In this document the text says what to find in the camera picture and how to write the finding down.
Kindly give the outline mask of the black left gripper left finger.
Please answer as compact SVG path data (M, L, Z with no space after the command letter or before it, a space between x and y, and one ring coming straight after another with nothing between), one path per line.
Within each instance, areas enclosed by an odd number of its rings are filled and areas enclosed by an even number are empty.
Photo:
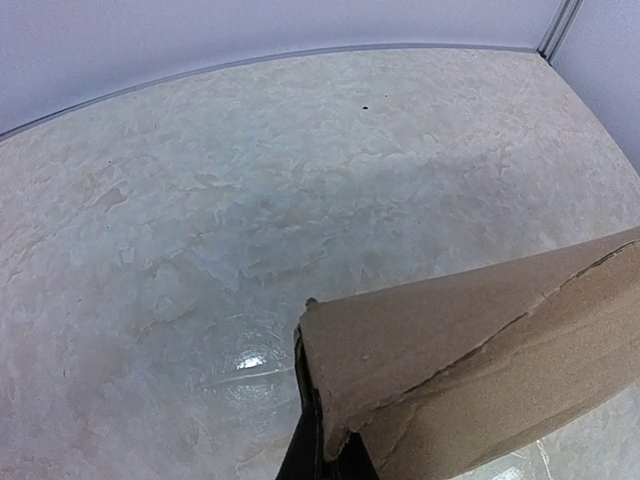
M294 331L294 353L302 413L276 479L320 480L324 465L322 408L311 379L300 326Z

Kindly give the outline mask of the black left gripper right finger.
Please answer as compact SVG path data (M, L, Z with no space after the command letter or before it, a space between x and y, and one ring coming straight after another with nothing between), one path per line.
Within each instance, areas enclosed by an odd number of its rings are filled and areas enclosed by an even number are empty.
M378 474L359 433L349 433L339 456L329 465L329 474L331 480L378 480Z

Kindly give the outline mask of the brown cardboard box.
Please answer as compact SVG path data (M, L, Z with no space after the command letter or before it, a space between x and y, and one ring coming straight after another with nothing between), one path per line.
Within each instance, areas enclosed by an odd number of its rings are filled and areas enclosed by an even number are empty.
M639 232L309 299L298 326L322 408L322 479L350 432L378 479L450 479L638 379Z

